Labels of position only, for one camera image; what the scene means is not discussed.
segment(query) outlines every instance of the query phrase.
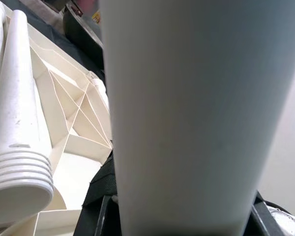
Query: dark fabric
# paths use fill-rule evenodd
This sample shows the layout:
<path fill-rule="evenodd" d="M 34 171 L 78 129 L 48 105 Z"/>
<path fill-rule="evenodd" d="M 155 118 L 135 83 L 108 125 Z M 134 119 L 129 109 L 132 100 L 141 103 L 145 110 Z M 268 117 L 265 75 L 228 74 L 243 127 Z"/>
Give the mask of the dark fabric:
<path fill-rule="evenodd" d="M 11 10 L 21 10 L 23 11 L 27 18 L 28 23 L 41 32 L 44 36 L 49 38 L 58 47 L 69 54 L 74 60 L 84 66 L 87 70 L 93 71 L 106 85 L 105 74 L 98 66 L 79 48 L 77 48 L 73 43 L 71 43 L 65 36 L 56 31 L 51 25 L 46 24 L 41 20 L 34 12 L 28 9 L 19 0 L 1 0 L 7 7 Z"/>
<path fill-rule="evenodd" d="M 85 197 L 83 206 L 87 206 L 104 195 L 116 195 L 117 185 L 114 169 L 113 153 L 108 157 L 104 165 L 96 173 L 91 183 L 89 184 L 88 192 Z"/>

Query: white plastic nozzle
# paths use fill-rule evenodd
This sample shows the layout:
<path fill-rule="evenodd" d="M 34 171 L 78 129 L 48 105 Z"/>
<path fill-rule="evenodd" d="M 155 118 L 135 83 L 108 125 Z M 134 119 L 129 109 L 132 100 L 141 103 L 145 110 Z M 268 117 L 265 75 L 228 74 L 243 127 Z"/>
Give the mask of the white plastic nozzle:
<path fill-rule="evenodd" d="M 27 18 L 15 10 L 0 73 L 0 223 L 51 201 L 50 163 L 40 148 Z"/>

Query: black object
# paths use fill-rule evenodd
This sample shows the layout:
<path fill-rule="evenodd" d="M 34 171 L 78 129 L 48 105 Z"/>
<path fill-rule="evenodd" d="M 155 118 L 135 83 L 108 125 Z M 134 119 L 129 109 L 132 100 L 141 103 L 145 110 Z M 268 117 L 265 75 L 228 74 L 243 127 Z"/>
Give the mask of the black object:
<path fill-rule="evenodd" d="M 73 43 L 71 43 L 64 35 L 60 34 L 51 25 L 45 23 L 41 20 L 34 12 L 28 9 L 19 0 L 1 0 L 7 7 L 11 10 L 21 10 L 23 11 L 27 18 L 28 23 L 41 32 L 44 36 L 50 39 L 54 44 L 64 50 L 69 54 L 74 60 L 79 64 L 84 66 L 87 70 L 93 71 L 106 85 L 105 74 L 103 70 L 84 52 L 77 48 Z"/>
<path fill-rule="evenodd" d="M 95 175 L 83 204 L 74 236 L 120 236 L 113 153 Z M 243 236 L 284 236 L 258 192 Z"/>
<path fill-rule="evenodd" d="M 63 15 L 63 29 L 66 37 L 77 45 L 100 69 L 104 69 L 101 30 L 92 19 L 80 16 L 78 6 L 68 2 Z"/>
<path fill-rule="evenodd" d="M 113 153 L 89 184 L 74 236 L 121 235 Z"/>

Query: white wall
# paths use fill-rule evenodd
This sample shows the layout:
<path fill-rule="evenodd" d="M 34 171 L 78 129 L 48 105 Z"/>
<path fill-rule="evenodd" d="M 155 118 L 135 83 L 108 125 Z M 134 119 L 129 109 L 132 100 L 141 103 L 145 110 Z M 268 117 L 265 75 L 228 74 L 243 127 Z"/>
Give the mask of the white wall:
<path fill-rule="evenodd" d="M 295 79 L 260 182 L 263 198 L 295 215 Z"/>

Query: metal part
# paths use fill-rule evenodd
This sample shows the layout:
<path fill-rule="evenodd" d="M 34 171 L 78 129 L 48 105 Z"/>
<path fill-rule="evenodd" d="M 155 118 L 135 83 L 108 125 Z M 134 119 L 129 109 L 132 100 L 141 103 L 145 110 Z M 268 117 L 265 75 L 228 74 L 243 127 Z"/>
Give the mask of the metal part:
<path fill-rule="evenodd" d="M 281 228 L 284 236 L 295 236 L 295 216 L 287 214 L 278 208 L 267 206 L 269 212 Z"/>

